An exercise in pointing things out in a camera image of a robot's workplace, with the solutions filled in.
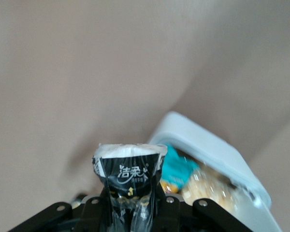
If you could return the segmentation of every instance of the metal screw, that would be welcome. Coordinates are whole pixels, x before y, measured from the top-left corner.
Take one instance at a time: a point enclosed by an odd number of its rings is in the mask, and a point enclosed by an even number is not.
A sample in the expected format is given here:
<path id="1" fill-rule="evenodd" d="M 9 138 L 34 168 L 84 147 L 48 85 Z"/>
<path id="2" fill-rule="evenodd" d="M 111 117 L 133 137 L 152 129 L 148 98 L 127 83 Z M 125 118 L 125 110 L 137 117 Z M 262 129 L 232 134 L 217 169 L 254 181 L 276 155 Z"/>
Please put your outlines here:
<path id="1" fill-rule="evenodd" d="M 205 207 L 205 206 L 207 206 L 207 202 L 205 200 L 200 200 L 199 205 Z"/>
<path id="2" fill-rule="evenodd" d="M 62 211 L 64 210 L 66 207 L 64 205 L 58 206 L 57 207 L 57 211 Z"/>
<path id="3" fill-rule="evenodd" d="M 99 203 L 99 200 L 98 200 L 98 199 L 93 199 L 93 200 L 91 201 L 91 203 L 92 203 L 92 204 L 97 204 L 97 203 Z"/>
<path id="4" fill-rule="evenodd" d="M 166 198 L 166 202 L 167 203 L 173 203 L 174 202 L 174 198 L 173 197 L 167 197 Z"/>

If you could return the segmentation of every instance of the beige wall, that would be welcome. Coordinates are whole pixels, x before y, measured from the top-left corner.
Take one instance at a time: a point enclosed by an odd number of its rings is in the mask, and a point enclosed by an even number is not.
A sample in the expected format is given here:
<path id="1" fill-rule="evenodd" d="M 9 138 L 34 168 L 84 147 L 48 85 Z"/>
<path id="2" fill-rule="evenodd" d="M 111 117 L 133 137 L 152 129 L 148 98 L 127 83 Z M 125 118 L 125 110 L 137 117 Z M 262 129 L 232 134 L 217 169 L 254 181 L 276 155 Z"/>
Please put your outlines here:
<path id="1" fill-rule="evenodd" d="M 290 1 L 0 1 L 0 232 L 99 192 L 97 145 L 169 110 L 239 149 L 288 231 Z"/>

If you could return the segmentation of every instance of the white plastic container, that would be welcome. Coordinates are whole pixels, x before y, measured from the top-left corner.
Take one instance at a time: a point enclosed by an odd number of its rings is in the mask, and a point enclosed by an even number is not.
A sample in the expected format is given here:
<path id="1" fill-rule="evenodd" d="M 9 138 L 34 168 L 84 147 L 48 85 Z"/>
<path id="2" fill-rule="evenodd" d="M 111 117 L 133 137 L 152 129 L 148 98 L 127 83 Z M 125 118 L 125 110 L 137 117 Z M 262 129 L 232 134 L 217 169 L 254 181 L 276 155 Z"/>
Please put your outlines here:
<path id="1" fill-rule="evenodd" d="M 167 144 L 203 162 L 237 186 L 237 209 L 232 213 L 253 232 L 281 232 L 271 215 L 271 198 L 231 145 L 185 116 L 168 113 L 149 139 L 150 144 Z"/>

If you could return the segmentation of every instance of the snack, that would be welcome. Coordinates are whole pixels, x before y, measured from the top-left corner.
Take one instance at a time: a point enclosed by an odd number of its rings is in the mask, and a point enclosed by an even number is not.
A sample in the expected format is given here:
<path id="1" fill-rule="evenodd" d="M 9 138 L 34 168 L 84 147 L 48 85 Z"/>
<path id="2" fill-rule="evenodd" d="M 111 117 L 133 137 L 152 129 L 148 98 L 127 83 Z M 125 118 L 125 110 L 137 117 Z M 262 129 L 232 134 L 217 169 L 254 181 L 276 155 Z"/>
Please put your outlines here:
<path id="1" fill-rule="evenodd" d="M 177 193 L 199 166 L 196 162 L 179 156 L 171 145 L 168 144 L 167 147 L 168 153 L 164 159 L 160 184 L 165 193 Z"/>
<path id="2" fill-rule="evenodd" d="M 201 169 L 191 175 L 181 195 L 189 205 L 196 199 L 209 198 L 229 212 L 235 209 L 233 189 Z"/>
<path id="3" fill-rule="evenodd" d="M 150 232 L 155 190 L 167 147 L 164 145 L 100 145 L 93 157 L 94 172 L 109 193 L 112 224 L 109 232 Z"/>

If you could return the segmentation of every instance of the black packaging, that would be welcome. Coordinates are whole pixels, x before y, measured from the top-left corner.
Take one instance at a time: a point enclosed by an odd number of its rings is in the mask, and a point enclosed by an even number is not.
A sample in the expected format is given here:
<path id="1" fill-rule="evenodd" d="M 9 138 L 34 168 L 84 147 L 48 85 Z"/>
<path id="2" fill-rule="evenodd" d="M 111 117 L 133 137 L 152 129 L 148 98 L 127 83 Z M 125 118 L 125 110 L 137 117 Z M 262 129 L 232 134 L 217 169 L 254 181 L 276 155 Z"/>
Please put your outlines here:
<path id="1" fill-rule="evenodd" d="M 109 232 L 150 232 L 155 190 L 161 177 L 164 145 L 100 145 L 94 172 L 104 183 L 112 204 Z"/>

